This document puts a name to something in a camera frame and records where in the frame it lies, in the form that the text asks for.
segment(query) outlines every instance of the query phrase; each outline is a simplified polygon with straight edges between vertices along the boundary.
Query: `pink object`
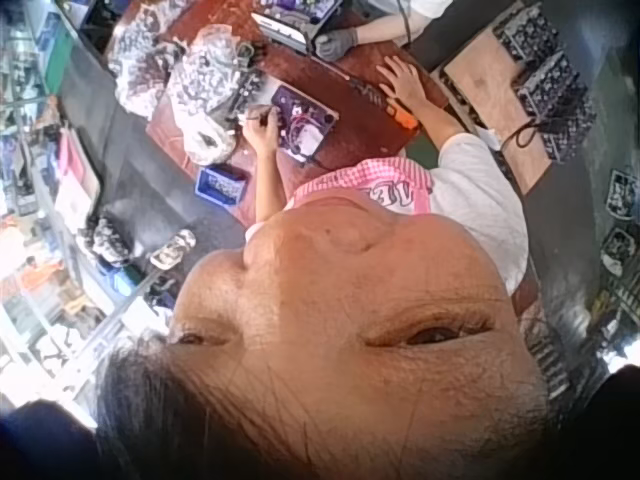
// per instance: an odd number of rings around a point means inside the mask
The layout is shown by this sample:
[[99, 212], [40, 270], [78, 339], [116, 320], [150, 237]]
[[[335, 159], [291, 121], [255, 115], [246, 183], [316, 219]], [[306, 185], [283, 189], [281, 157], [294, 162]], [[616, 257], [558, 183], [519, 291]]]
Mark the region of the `pink object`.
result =
[[412, 204], [412, 214], [426, 214], [431, 212], [431, 185], [429, 172], [413, 160], [404, 157], [373, 158], [302, 185], [293, 194], [291, 208], [311, 193], [348, 188], [366, 190], [384, 207], [390, 208], [395, 204], [402, 208]]
[[84, 179], [84, 165], [80, 154], [71, 144], [69, 130], [62, 129], [60, 133], [60, 156], [58, 159], [58, 168], [60, 175], [65, 176], [70, 171], [73, 176], [82, 183]]

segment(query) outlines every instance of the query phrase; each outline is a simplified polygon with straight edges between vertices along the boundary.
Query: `workbench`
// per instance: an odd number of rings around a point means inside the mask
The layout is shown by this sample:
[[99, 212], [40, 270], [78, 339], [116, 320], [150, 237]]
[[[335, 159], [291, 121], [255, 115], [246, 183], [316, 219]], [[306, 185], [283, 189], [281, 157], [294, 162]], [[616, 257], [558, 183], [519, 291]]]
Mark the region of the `workbench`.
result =
[[[233, 34], [248, 41], [265, 41], [257, 24], [250, 16], [253, 2], [247, 0], [200, 0], [189, 9], [165, 34], [191, 43], [200, 29], [209, 24], [226, 24], [233, 27]], [[120, 20], [114, 36], [128, 25], [140, 9], [140, 0], [134, 0]], [[349, 12], [340, 19], [341, 26], [357, 25], [362, 19]], [[384, 81], [376, 65], [385, 56], [398, 57], [414, 63], [411, 57], [393, 42], [365, 45], [351, 50], [338, 65], [346, 72], [377, 85]], [[385, 157], [398, 153], [409, 143], [416, 132], [399, 126], [380, 108], [372, 105], [355, 92], [343, 79], [329, 72], [309, 58], [286, 47], [269, 44], [259, 68], [267, 74], [293, 86], [318, 102], [340, 114], [333, 131], [329, 133], [316, 159], [326, 168], [334, 170], [353, 166], [367, 158]], [[421, 70], [428, 98], [444, 108], [447, 99], [426, 72]], [[147, 127], [148, 135], [195, 180], [199, 167], [193, 164], [183, 148], [183, 136], [177, 127], [171, 101], [164, 95]], [[255, 220], [255, 153], [244, 139], [228, 162], [232, 167], [246, 172], [249, 182], [244, 199], [231, 213], [244, 225]], [[306, 182], [326, 173], [319, 166], [301, 167], [284, 152], [278, 153], [278, 166], [282, 174], [287, 196]]]

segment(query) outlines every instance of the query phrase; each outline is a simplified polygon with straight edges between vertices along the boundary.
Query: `hand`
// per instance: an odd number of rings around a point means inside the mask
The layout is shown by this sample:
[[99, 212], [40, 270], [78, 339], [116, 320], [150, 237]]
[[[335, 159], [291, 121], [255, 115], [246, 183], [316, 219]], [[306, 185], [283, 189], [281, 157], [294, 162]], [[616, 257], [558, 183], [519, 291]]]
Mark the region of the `hand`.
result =
[[249, 108], [242, 133], [258, 156], [275, 154], [278, 149], [278, 109], [260, 105]]
[[388, 67], [378, 65], [376, 68], [389, 80], [393, 90], [384, 84], [380, 84], [380, 89], [389, 98], [400, 100], [405, 107], [415, 113], [427, 101], [418, 70], [398, 57], [385, 57], [384, 61]]
[[316, 39], [316, 53], [327, 62], [335, 62], [357, 44], [358, 34], [355, 28], [334, 30]]

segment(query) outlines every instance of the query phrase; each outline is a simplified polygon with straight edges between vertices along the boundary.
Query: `purple circuit board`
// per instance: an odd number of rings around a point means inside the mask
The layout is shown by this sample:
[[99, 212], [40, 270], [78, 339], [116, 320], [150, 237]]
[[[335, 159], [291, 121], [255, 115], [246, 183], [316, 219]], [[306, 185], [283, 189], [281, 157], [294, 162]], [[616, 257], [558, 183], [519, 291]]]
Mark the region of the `purple circuit board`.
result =
[[312, 160], [338, 120], [335, 113], [284, 85], [271, 103], [280, 109], [280, 147], [298, 162]]

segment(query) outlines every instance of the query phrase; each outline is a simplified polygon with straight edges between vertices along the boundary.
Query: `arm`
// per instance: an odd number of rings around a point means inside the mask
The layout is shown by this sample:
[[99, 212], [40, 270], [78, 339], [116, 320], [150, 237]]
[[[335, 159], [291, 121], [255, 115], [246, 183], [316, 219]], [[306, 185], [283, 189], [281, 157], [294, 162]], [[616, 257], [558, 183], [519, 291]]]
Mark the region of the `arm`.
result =
[[416, 67], [398, 57], [386, 57], [385, 62], [386, 66], [377, 69], [393, 88], [384, 84], [380, 84], [380, 88], [389, 98], [397, 98], [411, 110], [438, 150], [451, 137], [465, 132], [456, 119], [427, 100]]
[[274, 107], [254, 107], [243, 129], [256, 151], [256, 222], [266, 222], [284, 209], [287, 200], [276, 162], [278, 150], [278, 112]]
[[[409, 31], [411, 32], [412, 39], [415, 39], [415, 37], [422, 33], [422, 30], [431, 23], [430, 18], [424, 17], [413, 10], [407, 13], [407, 19], [409, 21]], [[367, 43], [403, 38], [407, 35], [407, 31], [402, 15], [396, 14], [387, 15], [386, 17], [379, 18], [356, 28], [356, 35], [358, 45], [365, 45]]]
[[[409, 10], [409, 30], [414, 38], [431, 22], [429, 17]], [[396, 40], [407, 36], [402, 15], [387, 15], [357, 28], [345, 28], [320, 35], [316, 41], [316, 53], [327, 62], [335, 62], [356, 45]]]
[[266, 222], [287, 204], [275, 151], [258, 154], [256, 177], [256, 222]]

